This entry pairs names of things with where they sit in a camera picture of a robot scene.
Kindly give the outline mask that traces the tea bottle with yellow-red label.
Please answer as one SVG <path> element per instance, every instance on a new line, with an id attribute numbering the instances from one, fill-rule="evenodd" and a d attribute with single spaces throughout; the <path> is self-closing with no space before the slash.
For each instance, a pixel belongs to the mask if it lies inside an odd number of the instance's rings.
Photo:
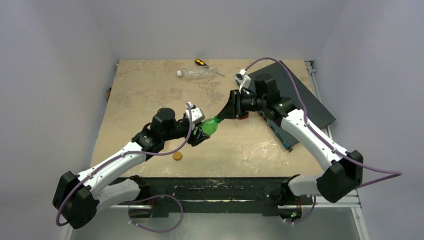
<path id="1" fill-rule="evenodd" d="M 239 117 L 238 119 L 239 120 L 244 120 L 244 119 L 247 119 L 248 117 L 249 117 L 249 113 L 246 113 L 245 115 Z"/>

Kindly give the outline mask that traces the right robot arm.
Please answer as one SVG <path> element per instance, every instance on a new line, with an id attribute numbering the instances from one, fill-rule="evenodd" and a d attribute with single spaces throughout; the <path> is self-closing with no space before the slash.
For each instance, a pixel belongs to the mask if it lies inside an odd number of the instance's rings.
<path id="1" fill-rule="evenodd" d="M 336 203 L 362 184 L 364 158 L 357 150 L 348 151 L 333 142 L 296 106 L 289 97 L 282 97 L 276 80 L 265 73 L 254 79 L 255 90 L 242 87 L 231 90 L 228 102 L 217 114 L 219 120 L 233 120 L 247 112 L 262 112 L 295 137 L 315 158 L 322 175 L 292 176 L 283 183 L 280 196 L 288 204 L 303 195 L 319 195 Z"/>

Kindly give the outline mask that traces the clear plastic bottle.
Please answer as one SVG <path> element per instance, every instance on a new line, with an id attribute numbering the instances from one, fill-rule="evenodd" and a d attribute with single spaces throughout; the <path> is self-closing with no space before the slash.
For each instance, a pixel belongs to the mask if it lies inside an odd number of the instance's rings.
<path id="1" fill-rule="evenodd" d="M 214 77 L 216 70 L 212 66 L 191 66 L 176 71 L 176 75 L 180 78 L 202 79 Z"/>

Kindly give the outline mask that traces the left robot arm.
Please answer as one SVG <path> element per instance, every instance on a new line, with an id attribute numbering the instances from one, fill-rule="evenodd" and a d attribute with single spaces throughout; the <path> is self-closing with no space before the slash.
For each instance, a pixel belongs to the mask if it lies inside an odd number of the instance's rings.
<path id="1" fill-rule="evenodd" d="M 141 176 L 116 180 L 128 170 L 153 156 L 167 156 L 185 145 L 196 146 L 210 138 L 202 126 L 205 115 L 200 107 L 186 103 L 183 117 L 176 120 L 173 109 L 163 107 L 128 143 L 102 162 L 79 173 L 65 172 L 58 180 L 52 200 L 58 227 L 70 225 L 79 229 L 94 216 L 112 206 L 152 199 L 149 185 Z"/>

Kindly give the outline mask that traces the green plastic bottle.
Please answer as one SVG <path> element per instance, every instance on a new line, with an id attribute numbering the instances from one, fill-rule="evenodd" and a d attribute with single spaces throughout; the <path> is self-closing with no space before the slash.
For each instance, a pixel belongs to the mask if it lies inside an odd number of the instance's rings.
<path id="1" fill-rule="evenodd" d="M 219 124 L 222 120 L 219 120 L 216 116 L 208 118 L 202 121 L 197 128 L 201 128 L 204 133 L 210 135 L 210 137 L 217 131 Z"/>

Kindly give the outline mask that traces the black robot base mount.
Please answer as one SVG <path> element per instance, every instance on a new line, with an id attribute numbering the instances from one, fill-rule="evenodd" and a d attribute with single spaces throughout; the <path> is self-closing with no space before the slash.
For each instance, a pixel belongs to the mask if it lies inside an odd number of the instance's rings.
<path id="1" fill-rule="evenodd" d="M 309 195 L 294 196 L 289 177 L 132 177 L 141 192 L 131 206 L 151 205 L 152 217 L 170 213 L 261 214 L 299 219 Z"/>

